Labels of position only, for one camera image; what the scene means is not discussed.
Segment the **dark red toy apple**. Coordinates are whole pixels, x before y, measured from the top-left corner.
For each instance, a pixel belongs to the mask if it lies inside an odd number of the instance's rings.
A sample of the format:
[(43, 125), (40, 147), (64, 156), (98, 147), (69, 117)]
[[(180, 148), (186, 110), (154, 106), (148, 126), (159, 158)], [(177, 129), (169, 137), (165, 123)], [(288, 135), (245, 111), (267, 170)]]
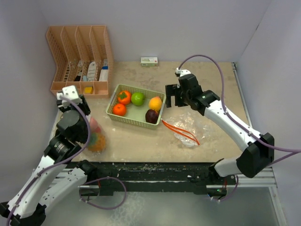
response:
[(147, 123), (156, 124), (158, 121), (158, 112), (149, 109), (145, 114), (145, 120)]

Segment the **clear zip bag orange zipper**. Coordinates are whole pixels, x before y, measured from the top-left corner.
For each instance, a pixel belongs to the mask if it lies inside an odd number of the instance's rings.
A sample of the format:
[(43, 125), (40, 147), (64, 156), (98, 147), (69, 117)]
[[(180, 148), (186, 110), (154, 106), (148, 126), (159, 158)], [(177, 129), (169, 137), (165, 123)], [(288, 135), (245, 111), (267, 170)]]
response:
[(91, 129), (90, 141), (87, 149), (93, 153), (102, 153), (106, 148), (106, 137), (102, 131), (100, 124), (92, 116), (89, 118)]

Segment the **toy pineapple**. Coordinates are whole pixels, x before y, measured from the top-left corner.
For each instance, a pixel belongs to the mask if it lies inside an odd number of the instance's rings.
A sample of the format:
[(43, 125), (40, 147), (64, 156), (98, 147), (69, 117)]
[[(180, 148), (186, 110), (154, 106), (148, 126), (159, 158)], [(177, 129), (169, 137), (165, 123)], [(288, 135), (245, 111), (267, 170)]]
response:
[(102, 133), (92, 133), (87, 149), (100, 153), (106, 148), (106, 138)]

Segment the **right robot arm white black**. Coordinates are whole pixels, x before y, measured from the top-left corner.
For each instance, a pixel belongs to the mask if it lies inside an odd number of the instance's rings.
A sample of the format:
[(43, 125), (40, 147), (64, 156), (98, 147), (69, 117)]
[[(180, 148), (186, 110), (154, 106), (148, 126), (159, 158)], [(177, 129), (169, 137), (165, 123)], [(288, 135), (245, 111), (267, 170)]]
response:
[(195, 75), (179, 77), (178, 84), (165, 86), (166, 106), (171, 107), (171, 97), (175, 97), (178, 107), (190, 106), (192, 110), (213, 121), (236, 143), (242, 154), (231, 159), (221, 159), (211, 166), (209, 179), (220, 184), (226, 176), (243, 174), (253, 178), (274, 161), (275, 143), (270, 133), (262, 134), (246, 125), (211, 90), (203, 91)]

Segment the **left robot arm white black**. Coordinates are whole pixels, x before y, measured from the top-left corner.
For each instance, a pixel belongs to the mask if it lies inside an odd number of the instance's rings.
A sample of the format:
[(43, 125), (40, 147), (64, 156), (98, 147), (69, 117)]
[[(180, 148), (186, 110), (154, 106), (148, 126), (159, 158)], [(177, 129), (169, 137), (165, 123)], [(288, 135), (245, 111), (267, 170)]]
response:
[(40, 226), (70, 191), (83, 182), (91, 185), (96, 181), (97, 173), (88, 161), (84, 161), (51, 186), (68, 163), (88, 146), (92, 136), (87, 118), (90, 108), (83, 95), (59, 92), (57, 106), (63, 115), (37, 168), (13, 199), (0, 204), (0, 214), (7, 219), (8, 226)]

